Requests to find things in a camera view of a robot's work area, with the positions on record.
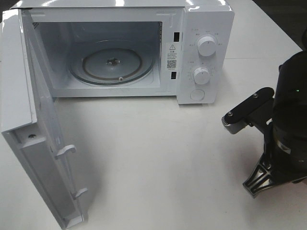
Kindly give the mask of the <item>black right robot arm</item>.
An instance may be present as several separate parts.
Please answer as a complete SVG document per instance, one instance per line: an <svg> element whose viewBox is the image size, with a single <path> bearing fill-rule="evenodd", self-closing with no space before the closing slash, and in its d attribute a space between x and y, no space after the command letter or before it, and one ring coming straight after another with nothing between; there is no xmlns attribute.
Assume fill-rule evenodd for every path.
<svg viewBox="0 0 307 230"><path fill-rule="evenodd" d="M260 192L307 177L307 53L279 66L272 121L264 131L264 152L244 188Z"/></svg>

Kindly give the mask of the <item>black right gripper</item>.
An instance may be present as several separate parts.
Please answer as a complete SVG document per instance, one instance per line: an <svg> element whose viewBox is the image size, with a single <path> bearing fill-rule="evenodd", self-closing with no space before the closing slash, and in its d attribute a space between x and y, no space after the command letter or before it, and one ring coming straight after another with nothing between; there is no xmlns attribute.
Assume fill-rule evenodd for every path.
<svg viewBox="0 0 307 230"><path fill-rule="evenodd" d="M244 189L256 198L277 184L299 183L307 178L307 137L270 129L265 138L264 158L260 158Z"/></svg>

